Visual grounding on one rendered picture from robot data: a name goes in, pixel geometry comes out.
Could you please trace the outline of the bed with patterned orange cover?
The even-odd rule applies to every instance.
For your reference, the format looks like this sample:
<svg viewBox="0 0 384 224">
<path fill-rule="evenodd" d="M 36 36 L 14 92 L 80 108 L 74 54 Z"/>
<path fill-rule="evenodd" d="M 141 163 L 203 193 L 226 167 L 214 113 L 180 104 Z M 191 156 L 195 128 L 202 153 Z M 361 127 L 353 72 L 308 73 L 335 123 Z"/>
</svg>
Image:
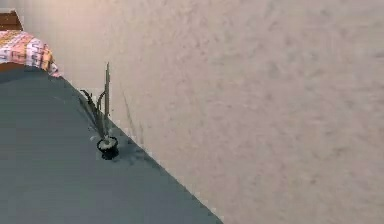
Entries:
<svg viewBox="0 0 384 224">
<path fill-rule="evenodd" d="M 0 12 L 0 72 L 26 67 L 62 76 L 48 44 L 23 30 L 15 10 Z"/>
</svg>

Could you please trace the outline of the house plant in black pot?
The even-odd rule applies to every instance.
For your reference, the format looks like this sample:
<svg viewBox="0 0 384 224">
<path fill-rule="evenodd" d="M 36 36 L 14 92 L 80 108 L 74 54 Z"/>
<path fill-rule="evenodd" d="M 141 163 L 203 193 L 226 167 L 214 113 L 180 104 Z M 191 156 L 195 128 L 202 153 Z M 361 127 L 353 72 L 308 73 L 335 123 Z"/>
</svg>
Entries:
<svg viewBox="0 0 384 224">
<path fill-rule="evenodd" d="M 105 68 L 104 90 L 96 100 L 86 90 L 81 90 L 85 99 L 79 98 L 79 103 L 88 119 L 91 127 L 96 131 L 100 140 L 96 147 L 104 160 L 113 160 L 119 155 L 118 140 L 110 133 L 109 110 L 110 110 L 110 63 Z"/>
</svg>

